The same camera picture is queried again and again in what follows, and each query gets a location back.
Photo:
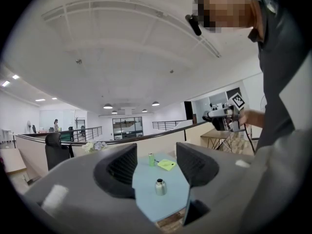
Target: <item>wooden table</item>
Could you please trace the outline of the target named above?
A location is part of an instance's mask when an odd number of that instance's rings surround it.
[[[208,148],[209,143],[211,141],[212,143],[212,149],[218,149],[221,146],[222,149],[222,144],[225,144],[227,148],[229,148],[232,152],[232,140],[231,140],[231,133],[229,131],[217,131],[216,129],[212,129],[209,132],[201,135],[200,137],[202,138],[208,138]]]

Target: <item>white ceiling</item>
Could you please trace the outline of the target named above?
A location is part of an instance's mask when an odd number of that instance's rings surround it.
[[[16,73],[11,72],[3,63],[0,64],[0,85],[6,80],[10,82],[5,87],[1,86],[0,90],[35,106],[60,103],[59,99],[52,99],[54,96],[48,95],[28,84],[22,77],[13,79],[13,75],[16,75]],[[36,99],[45,99],[45,101],[36,101]]]
[[[79,108],[152,112],[155,100],[158,109],[201,93],[184,90],[221,59],[256,53],[249,29],[196,37],[184,19],[191,12],[192,0],[37,0],[3,58],[33,86]]]

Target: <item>desk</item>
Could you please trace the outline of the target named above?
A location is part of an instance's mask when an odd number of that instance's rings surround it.
[[[10,141],[8,139],[10,132],[11,132],[11,130],[4,130],[4,129],[2,129],[2,135],[3,135],[3,139],[5,141],[5,144],[7,143],[7,141]]]
[[[176,162],[171,156],[161,153],[155,154],[155,159]],[[158,196],[155,192],[158,178],[162,178],[167,185],[167,193],[163,196]],[[157,166],[157,162],[154,167],[150,167],[148,156],[137,158],[132,187],[136,191],[136,205],[152,222],[160,221],[185,208],[190,190],[178,164],[170,171]]]
[[[232,140],[231,140],[231,133],[229,131],[217,131],[216,129],[212,129],[209,132],[203,134],[200,136],[201,138],[208,138],[208,148],[209,143],[211,141],[212,143],[212,149],[217,149],[219,146],[221,146],[222,149],[222,144],[227,144],[226,147],[229,148],[232,152]]]

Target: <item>metal railing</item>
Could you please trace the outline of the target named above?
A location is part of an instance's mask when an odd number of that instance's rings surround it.
[[[182,121],[184,121],[184,120],[153,121],[153,128],[165,130],[165,131],[172,130]]]
[[[59,132],[61,141],[87,142],[102,135],[102,127],[69,130]]]

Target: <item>black office chair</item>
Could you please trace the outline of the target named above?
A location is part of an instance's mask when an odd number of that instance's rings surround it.
[[[81,135],[82,136],[86,136],[86,130],[85,130],[85,127],[84,126],[81,126],[81,131],[80,131],[80,133],[81,133]]]
[[[60,133],[48,134],[45,138],[45,144],[48,170],[69,159],[69,148],[61,145]]]
[[[35,125],[33,125],[33,132],[34,132],[34,134],[37,133],[37,132],[36,132],[36,127],[35,127]]]
[[[72,131],[72,130],[73,130],[73,127],[69,127],[68,130],[69,130],[69,131]],[[71,132],[71,133],[70,133],[70,140],[71,140],[71,141],[74,141],[74,132]]]

